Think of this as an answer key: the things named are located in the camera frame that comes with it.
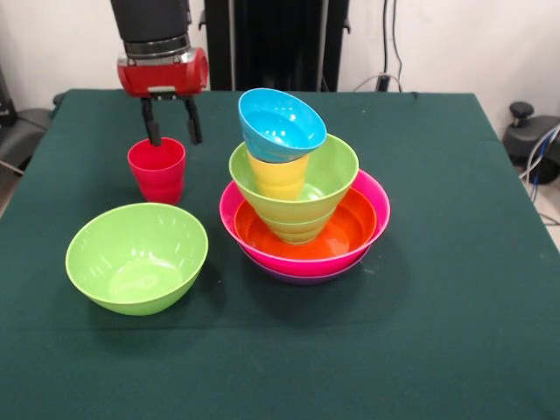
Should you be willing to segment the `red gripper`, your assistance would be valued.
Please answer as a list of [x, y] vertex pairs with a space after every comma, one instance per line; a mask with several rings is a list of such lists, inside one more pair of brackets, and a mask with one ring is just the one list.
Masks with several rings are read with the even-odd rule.
[[[152, 96], [197, 95], [207, 87], [209, 65], [202, 48], [190, 48], [181, 54], [157, 59], [117, 59], [117, 74], [123, 90], [141, 98], [143, 121], [150, 143], [160, 146], [162, 138], [152, 108]], [[183, 99], [188, 114], [187, 126], [194, 145], [203, 143], [197, 105], [192, 96]]]

